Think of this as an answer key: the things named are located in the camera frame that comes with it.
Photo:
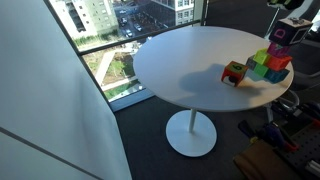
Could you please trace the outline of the blue plastic block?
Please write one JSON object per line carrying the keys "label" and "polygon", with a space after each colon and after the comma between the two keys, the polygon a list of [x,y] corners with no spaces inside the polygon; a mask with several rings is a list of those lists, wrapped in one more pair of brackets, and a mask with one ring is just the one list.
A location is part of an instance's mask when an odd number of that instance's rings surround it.
{"label": "blue plastic block", "polygon": [[265,74],[264,78],[267,79],[270,83],[275,84],[283,81],[288,74],[289,74],[289,70],[287,69],[282,69],[279,71],[269,69]]}

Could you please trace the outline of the lime green plastic block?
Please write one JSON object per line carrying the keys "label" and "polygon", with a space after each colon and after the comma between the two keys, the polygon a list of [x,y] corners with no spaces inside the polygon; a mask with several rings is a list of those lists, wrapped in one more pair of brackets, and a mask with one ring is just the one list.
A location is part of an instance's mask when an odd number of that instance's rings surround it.
{"label": "lime green plastic block", "polygon": [[256,52],[256,54],[253,57],[253,60],[256,61],[257,63],[264,65],[268,60],[270,56],[267,53],[267,49],[260,49]]}

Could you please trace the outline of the white round table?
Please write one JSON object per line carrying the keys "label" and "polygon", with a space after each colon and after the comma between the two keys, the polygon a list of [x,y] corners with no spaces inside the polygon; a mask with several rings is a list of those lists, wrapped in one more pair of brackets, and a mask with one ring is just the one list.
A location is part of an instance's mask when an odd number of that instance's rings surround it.
{"label": "white round table", "polygon": [[293,81],[293,72],[271,84],[248,71],[237,87],[221,81],[230,61],[244,63],[269,42],[254,34],[224,27],[194,26],[161,33],[134,56],[134,72],[157,97],[181,106],[166,125],[170,145],[182,155],[199,157],[212,150],[217,131],[204,115],[243,111],[269,104]]}

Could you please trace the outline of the brown cardboard box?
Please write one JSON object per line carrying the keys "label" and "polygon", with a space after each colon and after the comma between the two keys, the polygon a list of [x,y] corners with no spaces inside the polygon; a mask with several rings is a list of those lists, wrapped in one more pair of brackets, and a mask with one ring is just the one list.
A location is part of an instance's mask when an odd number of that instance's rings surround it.
{"label": "brown cardboard box", "polygon": [[260,140],[233,157],[245,180],[302,180],[268,143]]}

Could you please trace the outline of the orange plastic block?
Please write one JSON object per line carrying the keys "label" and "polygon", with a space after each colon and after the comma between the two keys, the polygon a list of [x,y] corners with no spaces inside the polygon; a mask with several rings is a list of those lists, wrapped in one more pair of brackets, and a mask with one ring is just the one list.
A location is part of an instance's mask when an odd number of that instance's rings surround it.
{"label": "orange plastic block", "polygon": [[280,71],[285,69],[288,63],[292,60],[291,56],[284,56],[284,57],[275,57],[271,56],[266,63],[266,66],[272,70]]}

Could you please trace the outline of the magenta plastic block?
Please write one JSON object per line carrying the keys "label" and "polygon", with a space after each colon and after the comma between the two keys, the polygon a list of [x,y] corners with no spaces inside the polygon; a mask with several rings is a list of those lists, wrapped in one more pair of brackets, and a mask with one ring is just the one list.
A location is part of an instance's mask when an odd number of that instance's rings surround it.
{"label": "magenta plastic block", "polygon": [[289,46],[282,46],[274,42],[271,42],[267,49],[268,54],[279,58],[286,56],[288,51]]}

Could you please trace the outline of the grey plastic block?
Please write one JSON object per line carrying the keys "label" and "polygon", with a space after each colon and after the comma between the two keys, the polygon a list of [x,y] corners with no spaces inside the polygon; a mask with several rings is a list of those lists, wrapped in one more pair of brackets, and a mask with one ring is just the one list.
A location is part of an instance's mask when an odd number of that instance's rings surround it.
{"label": "grey plastic block", "polygon": [[257,62],[253,59],[253,56],[250,56],[246,61],[246,66],[249,69],[254,70],[256,65],[257,65]]}

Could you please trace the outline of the orange soft cube number nine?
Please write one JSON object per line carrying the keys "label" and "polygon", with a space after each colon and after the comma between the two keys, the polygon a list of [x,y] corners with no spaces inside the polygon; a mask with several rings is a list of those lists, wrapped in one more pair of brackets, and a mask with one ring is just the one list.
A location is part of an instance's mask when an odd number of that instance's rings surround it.
{"label": "orange soft cube number nine", "polygon": [[247,70],[248,67],[246,65],[231,61],[225,66],[221,81],[230,86],[237,87],[243,80]]}

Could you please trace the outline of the white zebra soft cube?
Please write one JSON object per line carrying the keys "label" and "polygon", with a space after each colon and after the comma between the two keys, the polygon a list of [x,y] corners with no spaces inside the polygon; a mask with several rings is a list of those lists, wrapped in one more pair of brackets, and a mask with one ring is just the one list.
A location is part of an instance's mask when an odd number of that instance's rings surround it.
{"label": "white zebra soft cube", "polygon": [[283,10],[294,10],[303,4],[304,0],[267,0],[267,5]]}

